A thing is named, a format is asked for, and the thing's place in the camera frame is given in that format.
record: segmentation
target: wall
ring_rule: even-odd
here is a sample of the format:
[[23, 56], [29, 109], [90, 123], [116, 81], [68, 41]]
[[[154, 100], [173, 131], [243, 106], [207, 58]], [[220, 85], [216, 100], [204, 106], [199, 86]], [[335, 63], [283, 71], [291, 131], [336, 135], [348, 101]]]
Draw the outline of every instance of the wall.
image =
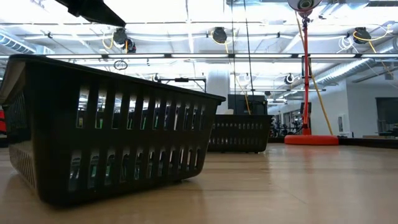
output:
[[[337, 86], [328, 86], [326, 91], [321, 92], [323, 105], [326, 109], [331, 128], [334, 135], [339, 134], [338, 116], [345, 114], [344, 132], [350, 132], [348, 99], [346, 90], [346, 81], [343, 80]], [[322, 112], [321, 104], [316, 92], [310, 93], [310, 101], [312, 102], [311, 128], [312, 134], [330, 134], [325, 117]], [[284, 114], [292, 110], [300, 109], [302, 101], [288, 101], [288, 105], [274, 106], [268, 109], [269, 114]]]
[[387, 85], [347, 85], [349, 125], [356, 138], [377, 135], [376, 97], [398, 97], [398, 89]]

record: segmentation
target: white ceiling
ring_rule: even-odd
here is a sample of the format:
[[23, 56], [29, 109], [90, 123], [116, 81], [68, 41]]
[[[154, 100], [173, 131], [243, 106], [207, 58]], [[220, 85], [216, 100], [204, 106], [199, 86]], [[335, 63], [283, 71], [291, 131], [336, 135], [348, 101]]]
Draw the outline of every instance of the white ceiling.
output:
[[[232, 39], [232, 30], [236, 37], [234, 43], [228, 45], [228, 52], [239, 53], [303, 53], [303, 47], [299, 38], [294, 38], [299, 28], [295, 13], [286, 4], [263, 4], [248, 6], [246, 12], [243, 7], [231, 8], [224, 1], [214, 0], [104, 0], [105, 3], [122, 19], [127, 22], [127, 33], [135, 37], [137, 53], [225, 53], [224, 45], [215, 44], [211, 38], [206, 38], [214, 27], [224, 27], [228, 39]], [[47, 46], [56, 54], [105, 54], [121, 53], [117, 47], [105, 49], [102, 42], [103, 35], [111, 35], [115, 27], [89, 24], [84, 18], [76, 18], [67, 12], [67, 9], [53, 0], [35, 0], [41, 2], [44, 9], [38, 7], [31, 0], [12, 0], [2, 2], [0, 7], [0, 29], [18, 36], [33, 44]], [[320, 11], [325, 7], [318, 6], [310, 16], [313, 21], [309, 29], [310, 53], [336, 53], [339, 47], [340, 37], [347, 33], [352, 34], [355, 27], [365, 26], [373, 37], [383, 36], [386, 26], [381, 27], [387, 21], [396, 21], [396, 7], [365, 7], [358, 10], [350, 10], [343, 6], [336, 13], [325, 20], [318, 18]], [[246, 30], [246, 18], [249, 22]], [[176, 22], [174, 24], [128, 24], [138, 22]], [[374, 42], [375, 45], [384, 42], [398, 32], [398, 25], [391, 27], [392, 33], [386, 38]], [[53, 39], [46, 35], [51, 32]], [[276, 33], [285, 38], [277, 38]], [[162, 38], [162, 41], [154, 41], [154, 38]], [[84, 38], [97, 38], [98, 40], [79, 41]], [[369, 45], [354, 44], [360, 52], [369, 50]], [[351, 52], [352, 48], [341, 53]], [[0, 54], [14, 54], [15, 51], [0, 45]], [[208, 62], [195, 62], [171, 59], [150, 60], [151, 66], [146, 61], [131, 60], [127, 70], [121, 71], [126, 75], [151, 78], [151, 75], [159, 73], [164, 77], [194, 77], [201, 76], [208, 71]], [[89, 60], [79, 60], [78, 63], [91, 64]], [[107, 70], [112, 67], [112, 60], [96, 62], [96, 68]], [[324, 70], [331, 63], [318, 63], [313, 67]], [[249, 72], [248, 62], [238, 62], [235, 72], [240, 74], [240, 82], [246, 86], [249, 82], [245, 79]], [[288, 73], [299, 74], [300, 62], [253, 62], [251, 65], [254, 86], [266, 86], [278, 88], [283, 86], [283, 76]]]

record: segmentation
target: black plastic basket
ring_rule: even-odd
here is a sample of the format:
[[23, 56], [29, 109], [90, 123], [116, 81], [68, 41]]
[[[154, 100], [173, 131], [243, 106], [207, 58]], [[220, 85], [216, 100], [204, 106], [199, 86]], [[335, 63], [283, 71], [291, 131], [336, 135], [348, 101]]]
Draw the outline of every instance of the black plastic basket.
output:
[[216, 115], [208, 152], [263, 152], [272, 116]]
[[12, 165], [43, 201], [67, 205], [198, 175], [225, 99], [13, 55], [0, 100]]

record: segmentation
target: ceiling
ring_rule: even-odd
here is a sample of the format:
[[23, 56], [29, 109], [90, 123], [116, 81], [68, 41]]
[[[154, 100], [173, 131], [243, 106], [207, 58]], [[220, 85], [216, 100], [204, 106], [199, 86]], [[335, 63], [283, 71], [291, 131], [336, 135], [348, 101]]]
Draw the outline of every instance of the ceiling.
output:
[[[253, 4], [255, 0], [248, 0], [246, 10], [242, 5], [236, 5], [231, 10], [225, 1], [214, 0], [104, 0], [104, 2], [127, 22], [126, 32], [135, 42], [138, 54], [224, 54], [227, 51], [241, 54], [303, 53], [295, 13], [285, 2], [262, 1], [264, 3]], [[323, 1], [313, 10], [310, 16], [312, 21], [308, 27], [310, 53], [343, 54], [355, 53], [355, 49], [358, 52], [370, 50], [368, 44], [351, 46], [348, 39], [351, 39], [355, 27], [366, 27], [373, 38], [385, 35], [385, 38], [373, 42], [376, 46], [396, 35], [398, 32], [396, 7], [367, 7], [369, 1], [357, 2], [360, 4], [338, 4], [334, 11], [330, 13], [327, 11], [323, 15], [324, 19], [320, 19], [319, 15], [331, 5], [328, 1]], [[227, 47], [216, 44], [211, 38], [211, 32], [215, 27], [224, 27], [228, 35]], [[82, 17], [72, 16], [67, 12], [67, 8], [53, 0], [2, 2], [0, 30], [30, 44], [46, 46], [54, 54], [124, 53], [115, 45], [110, 49], [107, 48], [111, 45], [111, 36], [115, 27], [90, 24]], [[345, 49], [342, 41], [347, 34], [350, 37], [345, 39], [344, 44], [349, 47]], [[0, 54], [15, 53], [17, 53], [15, 50], [0, 45]], [[219, 63], [233, 63], [170, 58], [129, 59], [128, 68], [119, 71], [113, 67], [114, 60], [111, 59], [107, 61], [81, 59], [71, 62], [146, 79], [153, 78], [156, 73], [164, 78], [206, 77], [212, 66]], [[4, 69], [5, 63], [5, 60], [0, 60], [0, 69], [1, 67]], [[334, 65], [336, 63], [333, 61], [314, 63], [314, 73], [325, 71]], [[239, 75], [238, 81], [248, 89], [250, 89], [248, 76], [250, 71], [253, 86], [289, 88], [284, 84], [284, 77], [289, 73], [299, 76], [301, 70], [300, 61], [286, 63], [274, 60], [252, 62], [251, 68], [249, 61], [239, 61], [235, 64], [234, 72], [232, 66], [230, 72], [232, 75], [234, 73]], [[369, 84], [373, 80], [378, 85], [387, 82], [382, 78], [372, 78], [357, 84]], [[232, 76], [231, 87], [234, 87], [233, 81]], [[199, 88], [196, 83], [173, 85]]]

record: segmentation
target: orange base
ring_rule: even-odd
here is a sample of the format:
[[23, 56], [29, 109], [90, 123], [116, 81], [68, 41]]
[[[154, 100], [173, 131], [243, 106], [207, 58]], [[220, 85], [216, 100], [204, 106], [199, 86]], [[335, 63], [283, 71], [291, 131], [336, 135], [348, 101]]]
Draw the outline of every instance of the orange base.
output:
[[336, 136], [288, 135], [285, 137], [285, 144], [337, 146], [338, 138]]

